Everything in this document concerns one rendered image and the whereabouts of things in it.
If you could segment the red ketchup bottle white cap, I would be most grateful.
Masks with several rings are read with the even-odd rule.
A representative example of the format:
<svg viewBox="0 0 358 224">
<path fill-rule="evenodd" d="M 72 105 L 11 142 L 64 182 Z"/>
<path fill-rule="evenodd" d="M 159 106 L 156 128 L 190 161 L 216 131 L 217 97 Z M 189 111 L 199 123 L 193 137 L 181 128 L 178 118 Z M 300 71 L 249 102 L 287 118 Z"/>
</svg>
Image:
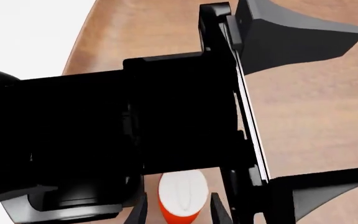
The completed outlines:
<svg viewBox="0 0 358 224">
<path fill-rule="evenodd" d="M 163 173 L 158 204 L 167 224 L 192 224 L 206 205 L 209 188 L 200 170 Z"/>
</svg>

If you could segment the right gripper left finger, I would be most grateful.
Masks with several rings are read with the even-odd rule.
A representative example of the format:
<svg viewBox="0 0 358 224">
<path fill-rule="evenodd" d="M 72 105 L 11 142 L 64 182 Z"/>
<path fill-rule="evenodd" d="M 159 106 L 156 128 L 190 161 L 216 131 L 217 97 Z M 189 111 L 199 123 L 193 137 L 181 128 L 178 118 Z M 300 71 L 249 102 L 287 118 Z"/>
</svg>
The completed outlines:
<svg viewBox="0 0 358 224">
<path fill-rule="evenodd" d="M 147 194 L 143 193 L 131 213 L 125 220 L 125 224 L 145 224 L 148 212 Z"/>
</svg>

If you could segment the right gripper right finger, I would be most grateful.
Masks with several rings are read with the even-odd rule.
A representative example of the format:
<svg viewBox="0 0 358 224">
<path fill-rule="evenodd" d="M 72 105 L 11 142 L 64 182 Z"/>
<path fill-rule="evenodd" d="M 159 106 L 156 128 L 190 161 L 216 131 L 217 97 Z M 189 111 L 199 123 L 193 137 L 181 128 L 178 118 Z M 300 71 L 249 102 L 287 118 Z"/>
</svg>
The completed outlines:
<svg viewBox="0 0 358 224">
<path fill-rule="evenodd" d="M 232 220 L 224 208 L 217 192 L 211 193 L 210 211 L 212 224 L 232 224 Z"/>
</svg>

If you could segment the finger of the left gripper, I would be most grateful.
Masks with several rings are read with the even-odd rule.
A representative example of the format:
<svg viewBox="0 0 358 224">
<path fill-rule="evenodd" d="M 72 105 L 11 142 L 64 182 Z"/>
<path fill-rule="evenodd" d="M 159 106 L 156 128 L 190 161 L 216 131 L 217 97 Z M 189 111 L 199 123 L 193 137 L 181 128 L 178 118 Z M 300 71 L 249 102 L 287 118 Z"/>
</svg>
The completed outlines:
<svg viewBox="0 0 358 224">
<path fill-rule="evenodd" d="M 358 168 L 270 180 L 263 214 L 267 224 L 296 224 L 325 203 L 358 188 Z"/>
<path fill-rule="evenodd" d="M 358 42 L 358 26 L 300 14 L 271 0 L 239 0 L 227 23 L 245 75 L 341 57 Z"/>
</svg>

